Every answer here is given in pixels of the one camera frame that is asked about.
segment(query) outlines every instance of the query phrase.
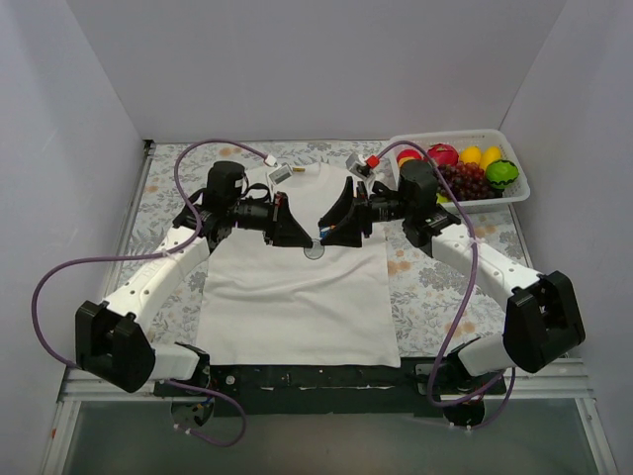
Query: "grapes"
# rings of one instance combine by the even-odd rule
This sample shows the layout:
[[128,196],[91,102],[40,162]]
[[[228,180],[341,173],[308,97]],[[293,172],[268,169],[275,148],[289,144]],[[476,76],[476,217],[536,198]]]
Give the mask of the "grapes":
[[[437,170],[448,183],[458,201],[487,200],[502,196],[486,179],[486,172],[477,163],[458,162],[456,165],[439,165]],[[439,194],[448,197],[448,192],[439,187]]]

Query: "lemon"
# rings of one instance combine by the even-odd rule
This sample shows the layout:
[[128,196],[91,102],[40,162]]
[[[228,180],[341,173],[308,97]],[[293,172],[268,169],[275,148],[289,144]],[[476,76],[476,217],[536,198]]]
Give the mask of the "lemon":
[[482,151],[478,146],[469,146],[459,154],[459,159],[464,163],[477,163],[482,161]]
[[501,150],[499,150],[498,146],[491,146],[482,155],[482,160],[479,162],[479,167],[482,170],[486,170],[486,168],[488,168],[488,165],[499,160],[501,160]]

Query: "floral pattern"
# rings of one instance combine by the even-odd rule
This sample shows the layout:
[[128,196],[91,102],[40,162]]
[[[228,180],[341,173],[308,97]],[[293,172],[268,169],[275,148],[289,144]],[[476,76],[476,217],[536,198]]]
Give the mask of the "floral pattern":
[[[272,153],[282,163],[305,165],[321,161],[344,167],[350,153],[375,154],[386,142],[253,142],[250,145]],[[136,211],[128,254],[149,253],[156,249],[171,226],[171,220],[181,210],[182,202],[174,186],[173,164],[185,147],[185,144],[156,147]],[[193,193],[203,186],[209,167],[221,159],[238,161],[247,168],[261,165],[260,158],[232,145],[199,147],[180,166],[185,191]],[[388,160],[383,160],[378,171],[383,173],[382,181],[386,185],[395,186]],[[479,238],[515,261],[526,263],[509,209],[476,214],[472,218]],[[400,223],[386,223],[384,228],[392,314],[401,356],[434,356],[455,317],[467,279],[411,246]],[[119,283],[125,282],[140,266],[140,262],[126,262]],[[195,342],[206,276],[207,263],[203,263],[167,299],[152,324],[152,340]],[[477,289],[450,347],[475,336],[497,333],[502,326],[503,311]]]

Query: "white plastic bin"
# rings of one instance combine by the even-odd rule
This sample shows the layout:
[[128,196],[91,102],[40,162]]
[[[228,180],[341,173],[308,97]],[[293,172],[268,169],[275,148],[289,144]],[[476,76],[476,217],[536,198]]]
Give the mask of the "white plastic bin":
[[[530,196],[530,187],[527,184],[527,178],[525,177],[525,173],[523,173],[521,164],[519,163],[518,158],[516,157],[516,154],[514,153],[514,150],[510,146],[509,142],[499,131],[496,131],[494,129],[482,129],[478,131],[409,134],[407,136],[395,136],[391,138],[389,143],[394,143],[398,141],[411,141],[413,143],[417,143],[425,149],[431,148],[436,143],[448,143],[449,145],[454,146],[459,152],[471,145],[478,146],[482,152],[485,151],[489,146],[496,145],[499,147],[499,149],[501,150],[501,159],[510,160],[518,168],[518,178],[514,183],[503,190],[502,198],[461,202],[461,205],[469,213],[498,210],[504,208],[510,203],[527,200],[527,198]],[[404,145],[399,145],[389,153],[389,161],[394,170],[396,183],[398,183],[398,178],[400,176],[400,170],[398,169],[396,157],[405,148],[407,147]],[[455,205],[453,205],[452,203],[444,203],[443,206],[448,211],[456,211]]]

